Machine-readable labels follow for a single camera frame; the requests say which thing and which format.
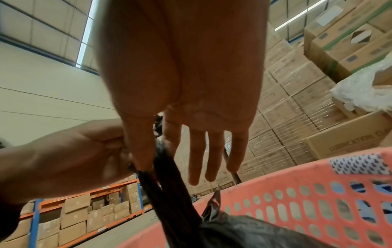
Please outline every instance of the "plastic wrap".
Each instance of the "plastic wrap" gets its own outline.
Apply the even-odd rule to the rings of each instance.
[[[367,112],[392,109],[392,58],[366,67],[331,89],[334,98],[352,111],[354,106]]]

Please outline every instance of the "basket hole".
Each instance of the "basket hole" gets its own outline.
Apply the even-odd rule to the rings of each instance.
[[[279,200],[283,199],[283,193],[280,190],[275,190],[275,197]]]
[[[360,240],[360,236],[357,233],[357,231],[355,229],[351,228],[351,227],[345,226],[344,227],[344,233],[350,239],[353,239],[353,240],[356,240],[356,241]]]
[[[272,201],[272,196],[269,193],[265,193],[264,200],[270,202],[270,201]]]
[[[271,206],[267,207],[267,218],[270,223],[272,224],[276,223],[275,212]]]
[[[318,238],[321,237],[320,229],[319,229],[316,225],[310,224],[310,225],[309,225],[309,230],[310,230],[310,233],[311,233],[313,236],[316,236],[316,237],[318,237]]]
[[[244,207],[250,208],[250,201],[248,199],[244,200]]]
[[[255,195],[255,196],[253,197],[253,202],[254,202],[254,204],[256,204],[256,205],[260,205],[260,203],[261,203],[260,197],[258,197],[257,195]]]
[[[296,232],[305,234],[305,229],[304,229],[302,226],[300,226],[300,225],[295,225],[294,230],[295,230]]]
[[[331,182],[330,183],[332,190],[338,194],[344,194],[344,187],[341,183]]]
[[[389,182],[372,180],[372,184],[378,192],[383,194],[392,194],[392,186]]]
[[[331,220],[331,221],[334,220],[334,214],[332,213],[331,206],[330,206],[330,204],[327,201],[319,200],[318,201],[318,207],[320,209],[320,212],[321,212],[322,216],[325,219],[328,219],[328,220]]]
[[[319,193],[319,194],[326,194],[327,192],[325,191],[324,185],[315,183],[314,184],[314,190]]]
[[[256,209],[256,219],[264,220],[263,212],[261,209]]]
[[[299,192],[301,192],[301,194],[306,195],[306,196],[310,196],[310,190],[308,187],[301,185],[299,187]]]
[[[287,218],[287,212],[286,212],[286,207],[283,204],[278,204],[278,214],[279,214],[279,218],[282,221],[289,221],[289,219]]]
[[[384,216],[389,224],[392,224],[392,203],[388,201],[383,201],[381,203],[381,208],[383,209]]]
[[[377,222],[376,215],[374,214],[374,211],[370,203],[364,200],[356,200],[356,206],[358,208],[359,215],[362,217],[362,219],[373,224]]]
[[[358,181],[350,181],[350,186],[353,191],[358,192],[358,193],[365,193],[366,188],[363,185],[363,183],[358,182]]]
[[[237,212],[241,211],[241,205],[238,202],[234,203],[234,210],[236,210]]]
[[[305,210],[305,214],[309,219],[316,219],[316,212],[314,211],[313,203],[310,201],[303,202],[303,208]]]
[[[296,202],[293,202],[293,201],[290,202],[290,211],[291,211],[291,216],[294,219],[297,219],[299,221],[302,220],[301,212],[300,212],[299,206]]]
[[[337,199],[336,205],[338,206],[340,217],[348,221],[352,221],[354,219],[350,207],[345,200]]]
[[[232,209],[230,208],[230,206],[225,206],[225,212],[227,214],[231,214],[232,213]]]
[[[336,230],[335,227],[325,226],[325,230],[327,231],[328,236],[330,236],[331,238],[334,238],[334,239],[339,238],[338,231]]]
[[[295,190],[293,188],[287,188],[286,192],[289,197],[296,197]]]
[[[366,233],[367,233],[367,237],[370,239],[371,242],[384,246],[384,240],[380,236],[380,234],[378,234],[373,230],[368,230]]]

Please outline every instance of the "pink plastic basket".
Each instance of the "pink plastic basket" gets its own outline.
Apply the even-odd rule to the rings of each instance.
[[[341,248],[392,247],[392,148],[275,172],[222,191],[222,210],[314,236]],[[194,206],[201,213],[205,197]],[[157,223],[121,248],[167,247]]]

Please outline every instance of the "knotted plastic bag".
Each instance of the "knotted plastic bag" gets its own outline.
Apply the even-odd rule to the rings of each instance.
[[[249,216],[231,216],[220,210],[216,190],[202,216],[196,212],[174,159],[157,143],[156,178],[136,171],[140,184],[162,223],[171,248],[331,248],[304,234]]]

